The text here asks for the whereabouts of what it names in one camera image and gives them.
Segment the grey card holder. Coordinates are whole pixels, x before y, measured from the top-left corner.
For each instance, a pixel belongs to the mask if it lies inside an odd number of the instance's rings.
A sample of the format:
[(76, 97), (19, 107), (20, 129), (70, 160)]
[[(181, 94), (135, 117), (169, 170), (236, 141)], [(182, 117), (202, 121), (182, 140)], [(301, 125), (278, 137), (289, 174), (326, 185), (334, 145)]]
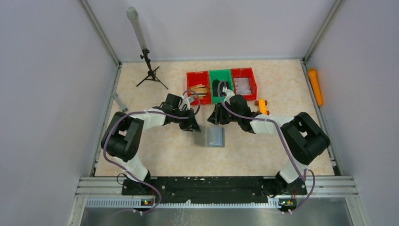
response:
[(194, 144), (207, 148), (224, 148), (225, 133), (220, 126), (204, 127), (200, 126), (200, 132), (194, 132)]

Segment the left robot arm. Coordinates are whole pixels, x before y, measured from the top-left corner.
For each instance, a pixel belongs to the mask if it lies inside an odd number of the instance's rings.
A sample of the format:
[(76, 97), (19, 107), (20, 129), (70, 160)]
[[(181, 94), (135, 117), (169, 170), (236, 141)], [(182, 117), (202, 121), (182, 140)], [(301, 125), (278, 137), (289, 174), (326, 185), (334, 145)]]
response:
[(116, 112), (101, 140), (104, 158), (123, 169), (128, 178), (144, 182), (150, 175), (137, 152), (145, 130), (176, 123), (183, 131), (200, 132), (195, 119), (198, 109), (191, 108), (192, 96), (168, 94), (159, 106), (139, 112)]

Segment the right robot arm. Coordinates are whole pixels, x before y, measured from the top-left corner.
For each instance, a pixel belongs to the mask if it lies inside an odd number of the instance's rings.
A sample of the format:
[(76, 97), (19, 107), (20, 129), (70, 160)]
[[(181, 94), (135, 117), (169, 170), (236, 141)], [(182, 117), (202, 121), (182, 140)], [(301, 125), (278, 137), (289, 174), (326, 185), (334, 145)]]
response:
[(308, 113), (277, 117), (254, 112), (242, 95), (217, 103), (207, 121), (214, 125), (235, 122), (248, 133), (279, 136), (288, 161), (265, 188), (268, 195), (286, 194), (295, 183), (305, 181), (309, 165), (330, 146), (330, 139)]

